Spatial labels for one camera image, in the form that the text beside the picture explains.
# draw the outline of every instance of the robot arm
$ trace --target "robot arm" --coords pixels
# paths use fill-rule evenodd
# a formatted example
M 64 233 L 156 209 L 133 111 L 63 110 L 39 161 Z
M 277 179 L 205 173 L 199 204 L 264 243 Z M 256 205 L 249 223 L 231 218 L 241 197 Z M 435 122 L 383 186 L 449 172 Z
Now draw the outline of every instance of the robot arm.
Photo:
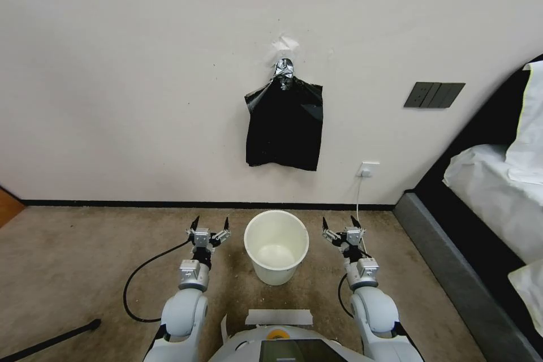
M 164 305 L 160 328 L 144 362 L 198 361 L 198 343 L 208 307 L 203 293 L 208 288 L 211 255 L 230 236 L 228 218 L 217 234 L 197 227 L 198 220 L 187 231 L 194 244 L 192 259 L 181 262 L 179 291 Z
M 399 322 L 393 299 L 377 288 L 379 265 L 365 251 L 365 230 L 352 216 L 353 226 L 347 226 L 340 233 L 331 232 L 326 220 L 322 220 L 322 235 L 339 247 L 346 259 L 347 281 L 353 292 L 351 308 L 364 354 L 376 362 L 423 362 Z

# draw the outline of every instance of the black pole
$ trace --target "black pole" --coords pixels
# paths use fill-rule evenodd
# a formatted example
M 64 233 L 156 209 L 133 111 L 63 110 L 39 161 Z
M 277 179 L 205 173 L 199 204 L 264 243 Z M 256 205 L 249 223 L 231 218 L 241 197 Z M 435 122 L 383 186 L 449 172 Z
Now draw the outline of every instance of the black pole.
M 83 333 L 85 331 L 95 330 L 100 326 L 101 322 L 102 322 L 102 320 L 97 318 L 97 319 L 92 320 L 88 324 L 83 325 L 83 326 L 81 326 L 79 328 L 73 329 L 73 330 L 68 331 L 68 332 L 66 332 L 64 334 L 60 334 L 57 337 L 54 337 L 54 338 L 48 339 L 46 341 L 40 342 L 39 344 L 28 347 L 28 348 L 26 348 L 26 349 L 24 349 L 22 351 L 19 351 L 19 352 L 16 352 L 14 354 L 5 356 L 5 357 L 0 359 L 0 362 L 18 361 L 19 359 L 27 357 L 28 355 L 35 354 L 36 352 L 40 352 L 40 351 L 44 350 L 45 348 L 49 348 L 50 346 L 53 346 L 55 344 L 58 344 L 59 342 L 65 341 L 68 338 L 75 337 L 76 335 L 79 335 L 79 334 L 81 334 L 81 333 Z

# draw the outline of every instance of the black plastic bag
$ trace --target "black plastic bag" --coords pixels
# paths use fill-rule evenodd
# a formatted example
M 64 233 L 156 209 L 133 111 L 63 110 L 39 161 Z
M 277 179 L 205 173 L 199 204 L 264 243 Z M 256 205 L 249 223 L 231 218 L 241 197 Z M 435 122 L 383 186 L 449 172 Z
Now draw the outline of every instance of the black plastic bag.
M 316 171 L 322 135 L 322 86 L 275 76 L 245 95 L 251 114 L 246 161 Z

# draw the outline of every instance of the orange button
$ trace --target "orange button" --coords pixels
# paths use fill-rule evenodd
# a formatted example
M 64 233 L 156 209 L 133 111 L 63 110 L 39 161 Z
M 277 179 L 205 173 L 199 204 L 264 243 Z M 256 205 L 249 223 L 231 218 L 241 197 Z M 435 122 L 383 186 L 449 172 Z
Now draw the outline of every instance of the orange button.
M 290 335 L 288 335 L 283 330 L 273 330 L 266 337 L 266 339 L 289 339 L 289 338 L 290 338 Z

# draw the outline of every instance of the white tape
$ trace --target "white tape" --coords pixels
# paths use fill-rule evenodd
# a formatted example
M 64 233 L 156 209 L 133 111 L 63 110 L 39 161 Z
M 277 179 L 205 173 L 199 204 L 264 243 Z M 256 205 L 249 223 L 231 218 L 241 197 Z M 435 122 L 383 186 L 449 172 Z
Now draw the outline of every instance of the white tape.
M 245 325 L 313 325 L 308 309 L 250 309 Z
M 294 62 L 296 70 L 296 57 L 299 53 L 300 44 L 293 38 L 280 35 L 279 39 L 271 43 L 270 51 L 266 56 L 266 65 L 275 66 L 281 58 L 289 58 Z

